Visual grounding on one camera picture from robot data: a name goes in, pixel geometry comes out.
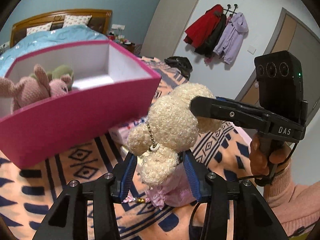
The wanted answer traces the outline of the pink right sleeve forearm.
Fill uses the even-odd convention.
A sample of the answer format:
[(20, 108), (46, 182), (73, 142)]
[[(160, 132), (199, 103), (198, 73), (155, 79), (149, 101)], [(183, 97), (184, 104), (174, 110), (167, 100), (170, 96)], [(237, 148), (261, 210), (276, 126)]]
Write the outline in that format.
[(291, 164), (265, 187), (264, 198), (289, 236), (319, 219), (319, 182), (295, 184)]

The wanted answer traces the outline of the right hand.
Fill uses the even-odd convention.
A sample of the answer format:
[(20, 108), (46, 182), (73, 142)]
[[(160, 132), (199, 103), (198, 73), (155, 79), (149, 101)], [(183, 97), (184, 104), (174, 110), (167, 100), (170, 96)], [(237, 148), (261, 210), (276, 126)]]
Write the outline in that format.
[(268, 160), (273, 164), (277, 164), (277, 169), (275, 171), (276, 175), (278, 175), (281, 171), (285, 170), (290, 164), (290, 160), (283, 163), (291, 153), (291, 148), (286, 142), (284, 143), (282, 148), (274, 151), (268, 158), (266, 154), (261, 152), (260, 137), (257, 134), (255, 134), (250, 143), (250, 149), (251, 149), (251, 152), (249, 155), (250, 168), (254, 176), (258, 176), (258, 175), (266, 176), (269, 174)]

